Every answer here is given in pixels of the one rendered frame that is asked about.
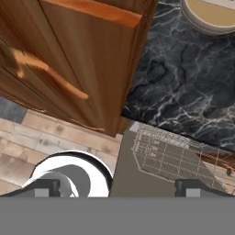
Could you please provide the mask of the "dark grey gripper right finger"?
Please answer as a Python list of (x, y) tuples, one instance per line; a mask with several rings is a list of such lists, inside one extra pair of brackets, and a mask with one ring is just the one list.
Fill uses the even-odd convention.
[(174, 195), (180, 197), (231, 197), (231, 194), (213, 189), (197, 179), (177, 179), (174, 182), (174, 187)]

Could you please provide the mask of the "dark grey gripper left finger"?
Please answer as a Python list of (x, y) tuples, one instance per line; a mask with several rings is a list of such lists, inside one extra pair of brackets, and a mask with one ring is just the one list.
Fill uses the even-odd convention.
[(1, 197), (60, 197), (60, 187), (61, 182), (58, 179), (38, 179)]

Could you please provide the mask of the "grey dishwasher door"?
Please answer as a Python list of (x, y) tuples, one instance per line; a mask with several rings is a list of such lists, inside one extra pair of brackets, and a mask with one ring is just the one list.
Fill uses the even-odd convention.
[(177, 179), (171, 183), (139, 170), (131, 150), (136, 134), (130, 128), (125, 131), (121, 141), (110, 195), (124, 197), (174, 196), (174, 182)]

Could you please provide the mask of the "brown wooden cupboard door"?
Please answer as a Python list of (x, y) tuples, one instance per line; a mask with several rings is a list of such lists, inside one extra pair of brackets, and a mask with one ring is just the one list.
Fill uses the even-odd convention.
[(62, 120), (78, 112), (70, 92), (45, 71), (23, 65), (24, 77), (20, 78), (12, 49), (30, 53), (58, 74), (72, 74), (64, 64), (39, 0), (0, 0), (0, 93), (24, 107)]

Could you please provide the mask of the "white bowl with tan inside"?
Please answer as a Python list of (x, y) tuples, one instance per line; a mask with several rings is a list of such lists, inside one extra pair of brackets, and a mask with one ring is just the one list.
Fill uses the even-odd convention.
[(180, 5), (188, 21), (207, 34), (235, 32), (235, 0), (180, 0)]

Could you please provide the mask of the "white and black round object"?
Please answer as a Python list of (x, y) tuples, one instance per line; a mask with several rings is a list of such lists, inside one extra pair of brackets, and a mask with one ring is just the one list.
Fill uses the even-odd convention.
[(61, 197), (108, 197), (113, 175), (91, 153), (60, 151), (37, 163), (23, 188), (39, 179), (59, 180)]

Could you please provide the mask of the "brown wooden drawer front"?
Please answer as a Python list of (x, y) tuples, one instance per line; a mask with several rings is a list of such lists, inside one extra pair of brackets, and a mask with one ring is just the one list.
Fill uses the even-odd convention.
[(39, 0), (78, 112), (66, 120), (114, 136), (158, 0)]

